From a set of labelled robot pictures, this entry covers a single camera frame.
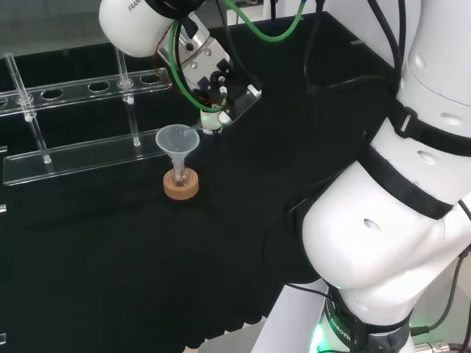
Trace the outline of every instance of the black tablecloth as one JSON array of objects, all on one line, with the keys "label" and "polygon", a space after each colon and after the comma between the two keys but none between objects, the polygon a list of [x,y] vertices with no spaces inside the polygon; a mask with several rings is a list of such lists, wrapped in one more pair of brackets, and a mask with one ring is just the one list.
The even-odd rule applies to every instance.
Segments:
[{"label": "black tablecloth", "polygon": [[[275,35],[291,21],[260,28]],[[8,212],[0,218],[0,331],[8,352],[181,352],[269,314],[281,284],[261,264],[263,235],[283,246],[277,222],[286,202],[353,160],[364,131],[385,116],[380,85],[306,94],[302,56],[313,22],[306,16],[277,45],[233,27],[263,98],[220,138],[202,136],[187,160],[201,187],[190,202],[164,195],[167,156],[1,189]],[[211,32],[225,44],[221,29]],[[355,39],[326,16],[312,80],[390,72]],[[113,48],[100,45],[19,57],[18,67],[30,87],[114,74],[114,62]],[[128,66],[148,69],[152,60],[129,58]],[[0,91],[12,89],[4,63],[0,78]],[[137,96],[136,108],[141,130],[194,124],[199,115],[172,90]],[[129,129],[119,99],[41,111],[38,120],[49,147]],[[19,115],[0,119],[0,146],[9,154],[35,149],[28,128]]]}]

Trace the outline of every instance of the green light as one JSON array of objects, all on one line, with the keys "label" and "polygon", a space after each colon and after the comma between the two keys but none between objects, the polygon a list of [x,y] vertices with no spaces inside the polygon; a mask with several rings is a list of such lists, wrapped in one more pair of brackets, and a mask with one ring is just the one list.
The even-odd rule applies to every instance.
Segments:
[{"label": "green light", "polygon": [[309,347],[309,353],[317,353],[330,349],[330,344],[325,337],[324,330],[321,324],[316,326],[312,334],[311,345]]}]

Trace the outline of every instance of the green cable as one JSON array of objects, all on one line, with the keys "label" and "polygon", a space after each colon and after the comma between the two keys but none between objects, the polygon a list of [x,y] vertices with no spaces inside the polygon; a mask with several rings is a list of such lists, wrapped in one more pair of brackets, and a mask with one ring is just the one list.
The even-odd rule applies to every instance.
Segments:
[{"label": "green cable", "polygon": [[245,24],[254,32],[260,39],[265,40],[266,42],[270,43],[276,43],[276,42],[281,42],[282,40],[285,40],[297,27],[298,23],[300,22],[302,11],[304,10],[304,5],[305,1],[301,1],[300,7],[297,9],[297,14],[296,17],[294,18],[293,23],[291,26],[284,32],[282,35],[278,35],[276,37],[270,37],[269,35],[266,35],[265,33],[262,33],[252,22],[249,20],[247,16],[245,16],[245,13],[237,7],[236,4],[232,2],[232,0],[224,0],[225,4],[230,7],[232,10],[235,11],[239,15],[242,20],[244,20]]},{"label": "green cable", "polygon": [[201,109],[205,112],[208,113],[217,113],[220,112],[221,110],[224,109],[224,106],[226,105],[226,99],[222,100],[222,103],[219,107],[216,108],[208,108],[204,106],[203,104],[199,103],[193,96],[186,90],[185,86],[183,85],[182,81],[180,80],[180,76],[178,75],[177,72],[177,67],[175,65],[175,58],[174,58],[174,43],[175,43],[175,35],[177,33],[177,25],[178,21],[175,21],[171,25],[171,32],[170,32],[170,42],[169,42],[169,61],[170,61],[170,70],[171,74],[175,78],[175,82],[177,83],[178,88],[182,91],[182,93],[185,95],[185,97],[193,103],[195,107],[198,109]]}]

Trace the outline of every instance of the test tube rack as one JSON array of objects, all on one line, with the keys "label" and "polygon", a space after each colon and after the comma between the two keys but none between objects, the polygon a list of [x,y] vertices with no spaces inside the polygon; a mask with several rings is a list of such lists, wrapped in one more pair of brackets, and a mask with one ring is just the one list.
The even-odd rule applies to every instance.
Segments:
[{"label": "test tube rack", "polygon": [[[155,143],[158,129],[139,132],[134,95],[169,89],[169,74],[165,68],[128,73],[123,52],[115,50],[119,74],[34,88],[24,87],[14,56],[5,54],[15,90],[0,93],[0,118],[22,114],[38,150],[4,158],[4,185],[20,185],[165,154]],[[37,120],[38,110],[113,97],[122,98],[130,134],[48,149]]]}]

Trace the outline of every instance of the clear funnel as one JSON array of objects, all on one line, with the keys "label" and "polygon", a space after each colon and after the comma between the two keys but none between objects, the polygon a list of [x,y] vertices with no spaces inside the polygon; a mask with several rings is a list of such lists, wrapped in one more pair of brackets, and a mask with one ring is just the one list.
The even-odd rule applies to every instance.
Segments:
[{"label": "clear funnel", "polygon": [[199,145],[199,135],[195,129],[186,125],[168,125],[155,136],[155,142],[164,150],[174,163],[171,180],[175,186],[191,183],[191,173],[185,168],[185,157]]}]

